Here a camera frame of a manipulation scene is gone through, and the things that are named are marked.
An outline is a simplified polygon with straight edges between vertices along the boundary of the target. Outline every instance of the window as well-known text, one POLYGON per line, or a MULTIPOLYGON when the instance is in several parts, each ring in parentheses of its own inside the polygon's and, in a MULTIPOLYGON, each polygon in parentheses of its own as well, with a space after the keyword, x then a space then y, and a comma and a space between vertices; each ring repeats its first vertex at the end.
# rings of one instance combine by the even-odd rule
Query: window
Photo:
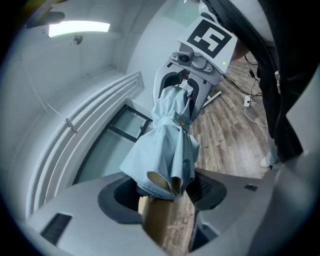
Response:
POLYGON ((85 156, 73 184, 121 172, 119 166, 152 120, 124 105, 106 125, 85 156))
POLYGON ((141 135, 145 134, 150 122, 152 122, 150 118, 124 105, 107 127, 126 139, 136 142, 141 135))

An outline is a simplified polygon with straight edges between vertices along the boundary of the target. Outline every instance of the ceiling light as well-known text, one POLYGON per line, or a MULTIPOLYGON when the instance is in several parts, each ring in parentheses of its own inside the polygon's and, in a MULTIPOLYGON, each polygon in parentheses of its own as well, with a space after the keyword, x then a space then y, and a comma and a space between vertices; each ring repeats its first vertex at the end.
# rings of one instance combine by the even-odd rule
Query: ceiling light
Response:
POLYGON ((110 27, 109 23, 86 21, 86 20, 71 20, 62 21, 59 24, 49 25, 49 37, 55 37, 67 33, 98 31, 108 32, 110 27))

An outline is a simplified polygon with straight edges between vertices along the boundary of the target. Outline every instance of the white railing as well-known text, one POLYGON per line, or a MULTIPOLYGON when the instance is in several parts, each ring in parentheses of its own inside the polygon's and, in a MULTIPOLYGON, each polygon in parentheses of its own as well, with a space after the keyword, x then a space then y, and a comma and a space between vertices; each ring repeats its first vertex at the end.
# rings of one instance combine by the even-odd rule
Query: white railing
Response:
POLYGON ((77 133, 65 122, 57 127, 47 141, 28 185, 26 218, 72 185, 77 171, 90 147, 124 101, 143 86, 140 72, 101 88, 67 116, 77 133))

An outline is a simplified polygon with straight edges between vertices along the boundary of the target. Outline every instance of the power cord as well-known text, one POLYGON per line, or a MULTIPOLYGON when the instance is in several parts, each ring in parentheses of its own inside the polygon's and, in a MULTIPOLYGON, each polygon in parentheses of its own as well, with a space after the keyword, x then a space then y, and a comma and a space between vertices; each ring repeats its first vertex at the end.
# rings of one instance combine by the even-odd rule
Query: power cord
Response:
POLYGON ((248 64, 251 64, 252 66, 258 65, 258 63, 257 63, 257 64, 252 64, 251 62, 249 62, 249 60, 247 59, 247 56, 246 56, 246 55, 244 55, 244 58, 245 58, 246 62, 248 62, 248 64))
POLYGON ((249 92, 246 92, 244 90, 242 90, 240 87, 238 87, 235 82, 233 82, 232 80, 230 80, 225 74, 221 74, 223 76, 223 78, 225 80, 227 80, 234 88, 236 88, 240 93, 244 94, 244 95, 248 95, 249 97, 253 98, 253 97, 261 97, 261 93, 257 93, 255 95, 252 95, 249 92))
POLYGON ((248 118, 252 123, 255 123, 255 124, 259 125, 259 126, 267 127, 267 126, 266 126, 266 125, 264 125, 264 124, 257 123, 257 122, 255 122, 255 121, 251 120, 251 119, 250 119, 250 117, 249 117, 249 116, 247 115, 247 113, 246 113, 247 108, 248 108, 248 107, 245 107, 244 114, 245 114, 245 116, 246 116, 246 117, 247 117, 247 118, 248 118))
POLYGON ((255 84, 256 84, 256 79, 254 79, 254 83, 253 83, 253 85, 251 87, 251 95, 252 95, 252 89, 254 88, 255 84))

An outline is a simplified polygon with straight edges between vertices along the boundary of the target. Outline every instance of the folded umbrella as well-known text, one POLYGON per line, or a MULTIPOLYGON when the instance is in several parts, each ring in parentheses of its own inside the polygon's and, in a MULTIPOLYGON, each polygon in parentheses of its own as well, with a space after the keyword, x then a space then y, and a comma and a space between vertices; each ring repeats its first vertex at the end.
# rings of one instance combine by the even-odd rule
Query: folded umbrella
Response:
POLYGON ((151 115, 153 129, 141 136, 120 169, 148 195, 165 200, 181 197, 195 178, 199 144, 189 135, 190 88, 163 89, 151 115))

